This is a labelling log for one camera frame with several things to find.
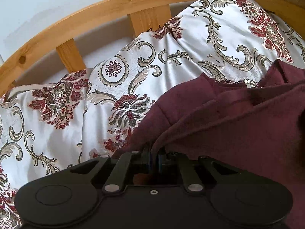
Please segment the bed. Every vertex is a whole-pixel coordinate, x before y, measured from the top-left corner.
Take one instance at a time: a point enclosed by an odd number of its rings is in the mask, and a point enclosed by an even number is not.
[[[172,18],[169,4],[187,1]],[[86,68],[73,38],[124,15],[134,40]],[[275,59],[305,69],[302,37],[305,0],[104,0],[43,30],[0,66],[0,227],[21,225],[22,185],[112,155],[172,87],[202,72],[255,87]],[[69,74],[15,87],[53,49]]]

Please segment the wooden slat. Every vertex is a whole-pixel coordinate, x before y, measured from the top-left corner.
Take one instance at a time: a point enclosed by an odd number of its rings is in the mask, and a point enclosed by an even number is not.
[[[86,68],[83,58],[75,45],[74,39],[69,39],[56,47],[56,51],[69,73]]]
[[[132,14],[128,14],[129,21],[133,28],[134,38],[147,30],[156,31],[165,22],[171,19],[170,5],[163,5],[144,9]]]

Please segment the red floral motif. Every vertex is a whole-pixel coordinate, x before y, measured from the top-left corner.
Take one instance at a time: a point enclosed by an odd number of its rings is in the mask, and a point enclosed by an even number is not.
[[[148,111],[150,98],[147,95],[123,95],[114,103],[113,114],[109,117],[110,126],[117,129],[135,127]]]
[[[93,159],[95,157],[98,157],[100,155],[104,155],[104,154],[101,154],[100,152],[98,152],[95,148],[93,148],[90,152],[89,152],[89,157],[90,159]]]
[[[279,28],[274,20],[270,18],[265,10],[247,0],[236,0],[241,12],[251,18],[248,22],[253,25],[249,26],[249,30],[256,36],[264,39],[263,46],[269,50],[276,50],[279,58],[285,58],[292,63],[292,58],[283,36],[279,32]]]
[[[167,33],[170,33],[175,40],[181,39],[182,38],[182,33],[181,33],[182,28],[180,27],[181,18],[182,16],[177,16],[170,19],[168,22],[164,24],[163,27],[160,27],[156,30],[156,34],[154,35],[154,37],[156,39],[162,39]]]
[[[56,86],[34,90],[32,95],[35,100],[29,107],[42,113],[41,121],[55,125],[56,129],[64,129],[74,118],[73,110],[83,99],[84,94],[80,90],[88,85],[88,79],[83,78],[86,73],[85,69],[70,73]]]
[[[108,139],[108,141],[104,141],[104,148],[115,152],[119,148],[123,148],[128,145],[130,136],[132,135],[132,129],[128,129],[127,137],[124,139],[121,139],[121,135],[117,134],[115,138],[115,142],[112,141],[112,139]]]
[[[113,114],[109,117],[109,124],[114,126],[108,129],[108,133],[112,135],[110,138],[100,141],[105,150],[115,152],[119,148],[126,147],[134,129],[139,125],[143,117],[149,110],[155,100],[150,102],[150,98],[145,94],[139,95],[123,95],[113,105]],[[91,153],[91,157],[97,156],[99,153]]]
[[[121,63],[118,63],[117,60],[110,61],[109,64],[106,65],[105,72],[109,77],[115,76],[117,77],[118,73],[121,73]]]
[[[7,174],[0,166],[0,227],[19,228],[21,221],[15,208],[14,198],[17,189],[12,189],[8,183]]]

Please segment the screw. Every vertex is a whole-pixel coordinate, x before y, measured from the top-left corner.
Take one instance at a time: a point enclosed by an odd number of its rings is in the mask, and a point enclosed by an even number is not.
[[[151,190],[150,194],[158,194],[158,191],[157,190]]]
[[[199,191],[202,191],[202,190],[203,190],[203,187],[202,187],[202,185],[200,185],[200,184],[191,184],[191,185],[189,186],[189,190],[190,190],[190,191],[193,191],[193,192],[199,192]]]
[[[116,192],[120,189],[120,187],[116,184],[108,184],[104,189],[108,192]]]

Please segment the maroon fabric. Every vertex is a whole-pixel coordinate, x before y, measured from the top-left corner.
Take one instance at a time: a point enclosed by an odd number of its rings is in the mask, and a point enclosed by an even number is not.
[[[154,154],[165,147],[190,159],[208,155],[265,176],[292,192],[287,225],[305,228],[305,126],[298,124],[305,71],[278,60],[258,86],[219,83],[205,74],[180,84],[156,101],[114,157],[150,142]]]

